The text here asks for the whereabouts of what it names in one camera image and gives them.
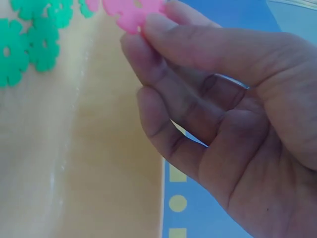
pink flower-shaped piece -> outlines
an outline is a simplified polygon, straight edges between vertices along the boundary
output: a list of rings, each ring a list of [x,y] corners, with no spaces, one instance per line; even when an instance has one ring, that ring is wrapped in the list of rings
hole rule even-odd
[[[102,0],[106,13],[110,16],[120,15],[117,24],[128,33],[136,34],[138,27],[145,23],[150,13],[162,13],[164,0],[138,0],[141,6],[136,6],[133,0]],[[97,11],[100,0],[86,0],[91,11]]]
[[[86,4],[90,11],[98,11],[100,0],[86,0]]]

finger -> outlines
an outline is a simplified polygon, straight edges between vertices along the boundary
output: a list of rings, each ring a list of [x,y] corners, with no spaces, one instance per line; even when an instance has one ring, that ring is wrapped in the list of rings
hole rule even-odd
[[[217,23],[210,21],[200,12],[181,1],[172,0],[165,6],[166,16],[180,25],[210,25],[220,27]]]
[[[268,125],[262,115],[230,111],[201,161],[200,182],[227,212],[232,212],[229,202],[236,196],[241,178],[252,171],[252,160],[265,141]]]
[[[210,144],[224,111],[216,105],[206,104],[191,93],[143,37],[126,35],[121,42],[124,54],[139,80],[160,93],[172,120],[205,144]]]
[[[147,18],[144,34],[175,64],[226,75],[251,87],[313,56],[303,40],[289,34],[184,26],[158,14]]]
[[[220,27],[190,6],[173,0],[166,4],[167,17],[183,25],[209,25]],[[246,88],[227,78],[205,71],[181,67],[173,62],[169,66],[182,78],[202,99],[214,103],[225,111],[235,108],[245,95]]]
[[[150,87],[138,92],[143,130],[158,152],[189,177],[198,181],[198,168],[205,147],[184,136],[171,122],[159,93]]]

plastic building piece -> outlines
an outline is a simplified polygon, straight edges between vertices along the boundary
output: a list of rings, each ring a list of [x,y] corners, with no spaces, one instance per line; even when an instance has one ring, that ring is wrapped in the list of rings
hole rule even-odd
[[[100,0],[86,0],[91,11],[97,11]],[[120,15],[117,24],[128,33],[138,33],[150,13],[164,13],[164,0],[102,0],[106,13]]]
[[[19,11],[18,16],[23,20],[41,17],[49,0],[11,0],[14,11]]]
[[[96,12],[99,9],[100,1],[101,0],[86,0],[86,4],[90,11]]]
[[[29,58],[25,53],[25,42],[20,32],[22,25],[13,20],[0,19],[0,87],[15,86],[22,79]]]
[[[83,14],[85,18],[89,18],[94,15],[94,12],[89,9],[85,0],[78,0],[78,2],[80,4],[81,14]]]
[[[58,29],[50,18],[37,18],[33,26],[26,33],[27,52],[30,62],[35,65],[38,72],[49,71],[56,64],[56,57],[59,55]]]
[[[57,28],[67,27],[73,17],[73,0],[49,0],[48,17]]]

green flower-shaped piece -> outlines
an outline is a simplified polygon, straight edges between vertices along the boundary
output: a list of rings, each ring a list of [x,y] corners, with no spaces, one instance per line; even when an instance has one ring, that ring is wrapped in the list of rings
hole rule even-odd
[[[19,10],[19,17],[23,20],[41,17],[49,0],[11,0],[14,11]]]
[[[50,18],[37,18],[27,31],[27,52],[38,72],[54,68],[59,55],[58,29]]]
[[[54,21],[55,26],[58,28],[68,26],[71,18],[73,17],[73,0],[49,1],[51,6],[48,8],[48,16]]]
[[[86,0],[78,0],[80,4],[80,11],[81,14],[84,15],[85,18],[92,17],[95,13],[89,9],[89,7],[86,4]]]
[[[25,53],[24,38],[20,32],[22,25],[13,20],[9,23],[6,18],[0,19],[0,87],[15,86],[22,79],[29,58]]]

